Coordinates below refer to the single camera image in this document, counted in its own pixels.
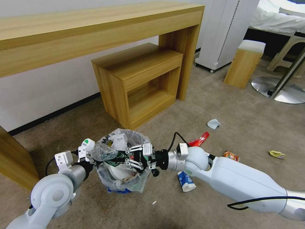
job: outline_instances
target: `wooden table leg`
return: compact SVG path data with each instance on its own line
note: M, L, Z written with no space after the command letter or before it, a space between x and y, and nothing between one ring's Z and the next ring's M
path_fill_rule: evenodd
M184 101L186 97L186 90L194 61L200 26L201 24L159 36L159 46L183 53L177 91L177 98L182 101Z
M32 189L39 177L28 151L0 126L0 173Z

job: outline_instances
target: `red snack wrapper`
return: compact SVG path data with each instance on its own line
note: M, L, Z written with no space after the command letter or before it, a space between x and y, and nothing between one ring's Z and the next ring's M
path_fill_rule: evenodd
M209 136L210 136L210 134L208 132L205 132L203 135L201 135L200 138L190 142L189 145L190 146L200 146Z
M230 158L234 161L240 161L240 158L239 156L235 155L234 153L230 152L230 151L226 151L224 154L223 154L224 157L227 157L227 158Z

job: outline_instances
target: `blue and white carton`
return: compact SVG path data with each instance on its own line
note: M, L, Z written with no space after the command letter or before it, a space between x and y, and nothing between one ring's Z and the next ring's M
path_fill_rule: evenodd
M182 191L187 192L196 188L196 185L194 184L190 176L187 175L185 172L178 172L178 178L182 187Z

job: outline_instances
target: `white pillow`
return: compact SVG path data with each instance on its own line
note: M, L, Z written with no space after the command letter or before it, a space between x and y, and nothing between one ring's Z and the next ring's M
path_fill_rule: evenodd
M278 0L260 0L257 7L267 12L278 13L280 4Z
M305 4L298 4L299 7L296 7L296 9L284 9L280 7L280 13L284 13L287 15L294 15L299 17L305 17Z

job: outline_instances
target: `wooden stool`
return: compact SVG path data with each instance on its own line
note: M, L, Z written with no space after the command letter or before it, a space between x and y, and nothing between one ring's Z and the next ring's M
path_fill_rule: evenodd
M244 88L264 53L265 43L243 40L231 63L224 83Z
M182 57L147 43L92 60L105 110L135 129L173 104Z
M281 49L279 53L275 55L267 69L269 71L274 71L277 66L284 66L289 68L292 65L292 62L284 60L284 57L287 55L292 46L297 43L305 43L305 36L302 33L296 33L292 35L285 46ZM302 64L298 69L297 73L294 75L295 77L301 77L305 72L305 64Z

